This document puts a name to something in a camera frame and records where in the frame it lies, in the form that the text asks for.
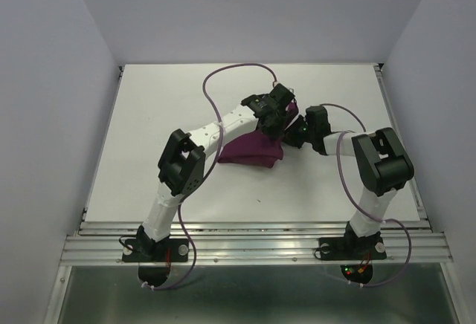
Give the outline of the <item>purple cloth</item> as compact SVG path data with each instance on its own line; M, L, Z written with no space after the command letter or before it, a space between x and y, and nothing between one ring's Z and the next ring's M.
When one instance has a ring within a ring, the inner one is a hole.
M281 142L285 130L296 118L298 112L297 102L290 102L286 108L283 127L274 136L265 135L259 129L246 133L238 131L231 135L228 131L225 131L218 163L259 166L271 169L277 161L283 159Z

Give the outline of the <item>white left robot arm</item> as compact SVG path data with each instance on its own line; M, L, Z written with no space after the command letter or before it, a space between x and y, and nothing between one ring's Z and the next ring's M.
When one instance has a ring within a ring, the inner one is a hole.
M280 83L268 94L246 97L233 111L199 129L175 130L159 159L155 202L137 235L150 260L165 253L165 239L187 196L206 179L206 160L271 168L283 158L280 142L297 115L294 94Z

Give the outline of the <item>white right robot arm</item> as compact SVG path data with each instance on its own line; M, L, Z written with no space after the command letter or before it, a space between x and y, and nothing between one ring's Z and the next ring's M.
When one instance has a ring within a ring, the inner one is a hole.
M312 106L305 116L299 116L284 133L284 143L301 148L308 143L323 156L336 156L338 175L346 196L356 208L349 221L353 231L342 239L343 251L359 257L369 248L368 237L376 235L382 224L395 223L385 213L408 181L414 177L414 165L391 127L374 132L333 131L327 106ZM363 184L361 197L356 201L345 183L341 158L353 157Z

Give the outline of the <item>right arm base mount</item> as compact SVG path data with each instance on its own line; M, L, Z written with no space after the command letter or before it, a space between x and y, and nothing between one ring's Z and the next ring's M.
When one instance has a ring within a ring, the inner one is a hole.
M370 236L359 237L350 223L346 223L344 234L337 237L322 237L318 239L318 247L314 249L316 259L325 262L342 261L341 272L351 283L365 286L373 278L372 260L385 260L386 248L377 231Z

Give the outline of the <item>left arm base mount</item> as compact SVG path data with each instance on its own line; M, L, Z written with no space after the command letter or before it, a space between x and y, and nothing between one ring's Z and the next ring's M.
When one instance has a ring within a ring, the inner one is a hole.
M143 288L165 291L176 288L187 277L172 278L172 264L186 263L191 242L187 238L166 236L159 242L150 239L140 226L133 236L120 236L121 261L138 265L138 279Z

